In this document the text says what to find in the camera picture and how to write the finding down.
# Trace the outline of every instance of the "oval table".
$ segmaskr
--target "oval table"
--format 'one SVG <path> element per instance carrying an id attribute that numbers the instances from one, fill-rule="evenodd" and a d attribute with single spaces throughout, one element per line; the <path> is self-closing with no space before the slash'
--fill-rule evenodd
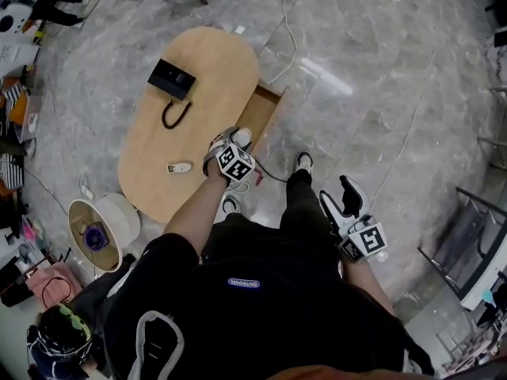
<path id="1" fill-rule="evenodd" d="M 173 130 L 162 125 L 170 95 L 147 85 L 120 157 L 118 178 L 128 200 L 159 222 L 168 222 L 204 180 L 202 160 L 209 143 L 227 127 L 252 131 L 253 153 L 280 107 L 283 94 L 259 84 L 254 50 L 239 35 L 209 27 L 177 36 L 162 59 L 196 78 L 188 98 L 193 106 Z M 174 99 L 173 123 L 187 101 Z M 167 173 L 167 165 L 192 162 L 187 173 Z"/>

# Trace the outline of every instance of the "blue sticker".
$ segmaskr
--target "blue sticker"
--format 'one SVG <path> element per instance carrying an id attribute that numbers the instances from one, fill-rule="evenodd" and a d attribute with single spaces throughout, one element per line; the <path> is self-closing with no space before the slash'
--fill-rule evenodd
<path id="1" fill-rule="evenodd" d="M 259 288 L 261 286 L 261 282 L 257 280 L 235 279 L 234 277 L 231 277 L 227 282 L 235 287 Z"/>

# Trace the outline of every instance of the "black pants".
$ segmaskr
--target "black pants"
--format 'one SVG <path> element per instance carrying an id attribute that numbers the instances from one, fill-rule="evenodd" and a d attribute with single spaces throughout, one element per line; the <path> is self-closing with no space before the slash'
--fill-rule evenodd
<path id="1" fill-rule="evenodd" d="M 239 213 L 229 214 L 223 222 L 213 226 L 203 258 L 204 261 L 218 261 L 227 257 L 248 257 L 252 256 L 252 251 L 256 257 L 270 257 L 278 251 L 271 244 L 292 243 L 336 269 L 338 252 L 330 232 L 330 221 L 311 189 L 311 176 L 306 170 L 299 170 L 287 182 L 287 209 L 282 215 L 280 229 L 251 222 Z"/>
<path id="2" fill-rule="evenodd" d="M 57 2 L 80 3 L 82 0 L 37 0 L 33 6 L 30 20 L 46 20 L 69 27 L 82 21 L 82 18 L 74 14 L 57 9 L 55 7 Z"/>

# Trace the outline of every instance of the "marble floor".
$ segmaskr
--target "marble floor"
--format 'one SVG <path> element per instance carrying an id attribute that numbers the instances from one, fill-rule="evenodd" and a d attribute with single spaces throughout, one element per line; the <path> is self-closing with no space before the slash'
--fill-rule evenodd
<path id="1" fill-rule="evenodd" d="M 265 81 L 289 63 L 282 0 L 209 2 L 100 0 L 83 29 L 50 27 L 39 59 L 38 151 L 27 168 L 64 207 L 79 197 L 83 172 L 97 195 L 120 190 L 116 166 L 136 104 L 179 33 L 244 27 Z M 484 53 L 489 2 L 287 0 L 299 50 L 272 84 L 289 90 L 260 159 L 286 177 L 296 153 L 309 150 L 315 190 L 339 196 L 345 173 L 363 186 L 390 243 L 387 260 L 372 265 L 393 300 L 425 274 L 416 247 L 436 245 L 456 208 L 454 186 L 482 184 L 486 153 L 476 137 L 497 133 L 502 117 L 488 91 L 496 81 Z M 65 214 L 30 176 L 24 192 L 55 249 L 66 249 Z M 248 216 L 277 226 L 282 184 L 266 178 L 242 198 Z M 142 222 L 137 255 L 162 232 Z"/>

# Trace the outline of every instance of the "black box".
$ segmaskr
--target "black box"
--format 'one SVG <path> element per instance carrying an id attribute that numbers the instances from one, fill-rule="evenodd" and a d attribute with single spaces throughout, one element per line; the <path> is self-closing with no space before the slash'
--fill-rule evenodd
<path id="1" fill-rule="evenodd" d="M 160 59 L 151 73 L 148 83 L 160 90 L 184 100 L 196 81 L 192 75 Z"/>

